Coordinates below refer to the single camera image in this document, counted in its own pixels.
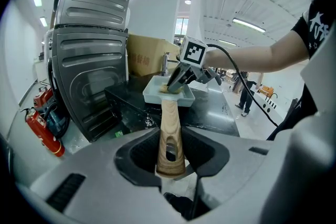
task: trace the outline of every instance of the black t-shirt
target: black t-shirt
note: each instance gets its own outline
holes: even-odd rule
[[[302,14],[293,27],[293,31],[299,34],[306,45],[309,59],[318,50],[321,43],[329,33],[333,16],[324,0],[314,0],[309,10]],[[317,108],[306,85],[303,87],[302,97],[292,113],[273,131],[267,140],[274,140],[278,132],[293,128],[306,116],[315,114]]]

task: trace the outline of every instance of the black slot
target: black slot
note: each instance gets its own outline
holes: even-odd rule
[[[57,211],[63,212],[84,179],[85,177],[80,174],[69,175],[48,198],[47,204],[54,207]]]
[[[251,147],[251,148],[249,149],[249,151],[252,151],[252,152],[254,152],[254,153],[258,153],[258,154],[260,154],[260,155],[264,155],[264,156],[266,156],[267,153],[268,153],[268,150],[266,150],[266,149],[264,149],[264,148],[260,148],[260,147],[255,147],[255,146]]]

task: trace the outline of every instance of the white star print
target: white star print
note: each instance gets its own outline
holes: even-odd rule
[[[323,15],[323,13],[320,14],[320,12],[316,13],[316,16],[314,19],[310,20],[311,21],[311,25],[310,25],[310,32],[313,30],[313,27],[316,24],[321,25],[321,16]]]

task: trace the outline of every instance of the white cube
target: white cube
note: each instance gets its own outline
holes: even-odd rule
[[[207,49],[207,44],[202,41],[184,36],[180,50],[180,62],[189,63],[192,66],[201,68]]]

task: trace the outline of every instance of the handle hole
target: handle hole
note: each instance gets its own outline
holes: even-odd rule
[[[172,136],[168,136],[166,141],[166,159],[170,162],[176,161],[177,146]]]

